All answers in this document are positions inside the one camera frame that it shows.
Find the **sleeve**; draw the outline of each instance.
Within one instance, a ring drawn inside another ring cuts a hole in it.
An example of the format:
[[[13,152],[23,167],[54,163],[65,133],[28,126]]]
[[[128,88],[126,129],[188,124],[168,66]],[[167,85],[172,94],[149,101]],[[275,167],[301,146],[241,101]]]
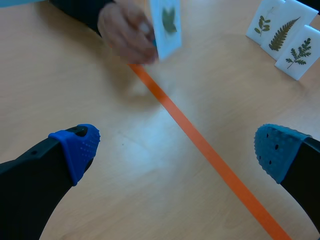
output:
[[[100,35],[98,30],[99,13],[106,4],[114,3],[114,0],[50,0],[50,2]]]

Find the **plant specimen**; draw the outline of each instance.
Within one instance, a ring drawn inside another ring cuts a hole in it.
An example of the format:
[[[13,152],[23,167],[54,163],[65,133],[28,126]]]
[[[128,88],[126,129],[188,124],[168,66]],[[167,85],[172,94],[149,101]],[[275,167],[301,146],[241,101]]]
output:
[[[300,47],[298,47],[299,54],[297,54],[294,48],[291,48],[291,55],[293,56],[294,60],[292,60],[291,58],[285,59],[287,63],[291,63],[290,66],[287,67],[287,69],[290,68],[294,63],[297,63],[299,65],[307,64],[307,62],[302,60],[301,58],[306,58],[311,55],[311,52],[309,52],[309,50],[311,49],[311,46],[309,46],[310,43],[311,43],[310,38],[305,40],[304,43]]]
[[[260,16],[259,23],[258,23],[260,29],[258,29],[257,27],[254,29],[258,34],[260,34],[260,37],[262,35],[262,32],[267,32],[270,30],[270,25],[268,25],[268,24],[271,22],[271,20],[267,19],[267,18],[268,18],[269,13],[271,13],[273,9],[274,9],[274,7],[272,7],[268,11],[268,13],[266,14],[265,17]]]
[[[285,25],[280,27],[280,29],[275,33],[273,39],[271,40],[271,43],[269,44],[269,47],[271,50],[279,52],[279,49],[281,49],[284,41],[287,38],[289,30],[292,28],[292,26],[295,24],[296,21],[299,20],[300,17],[297,19],[291,20],[287,22]]]
[[[176,10],[172,7],[169,11],[165,8],[162,10],[162,23],[167,34],[172,35],[177,32],[175,26]]]

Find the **human hand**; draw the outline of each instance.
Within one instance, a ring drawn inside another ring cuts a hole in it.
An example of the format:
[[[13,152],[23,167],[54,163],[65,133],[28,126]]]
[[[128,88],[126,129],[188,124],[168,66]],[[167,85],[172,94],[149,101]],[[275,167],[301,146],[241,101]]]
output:
[[[132,3],[109,3],[99,14],[102,38],[129,64],[152,64],[158,52],[152,24],[144,12]]]

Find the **card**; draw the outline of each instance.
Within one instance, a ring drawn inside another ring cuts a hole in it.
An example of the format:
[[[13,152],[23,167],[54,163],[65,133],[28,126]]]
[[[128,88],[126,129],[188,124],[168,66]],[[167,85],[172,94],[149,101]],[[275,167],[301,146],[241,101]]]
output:
[[[286,0],[277,10],[273,29],[261,44],[272,58],[278,60],[296,36],[297,32],[309,25],[318,11],[296,0]]]
[[[149,0],[159,60],[182,47],[180,0]]]
[[[320,57],[320,31],[305,25],[286,48],[275,66],[295,80]]]
[[[277,9],[284,3],[284,0],[262,0],[245,35],[261,45],[273,30]]]

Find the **orange tape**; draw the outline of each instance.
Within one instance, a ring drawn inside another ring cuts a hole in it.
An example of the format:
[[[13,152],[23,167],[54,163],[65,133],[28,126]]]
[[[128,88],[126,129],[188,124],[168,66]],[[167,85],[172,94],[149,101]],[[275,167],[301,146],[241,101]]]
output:
[[[231,170],[226,162],[216,153],[200,132],[192,125],[187,117],[180,111],[174,102],[157,85],[149,74],[140,65],[129,64],[129,67],[138,75],[152,94],[164,106],[180,128],[190,138],[203,156],[220,174],[229,188],[235,193],[255,219],[262,225],[266,232],[274,240],[291,240],[289,235],[281,228],[276,220],[267,212],[262,204],[243,184],[237,175]]]

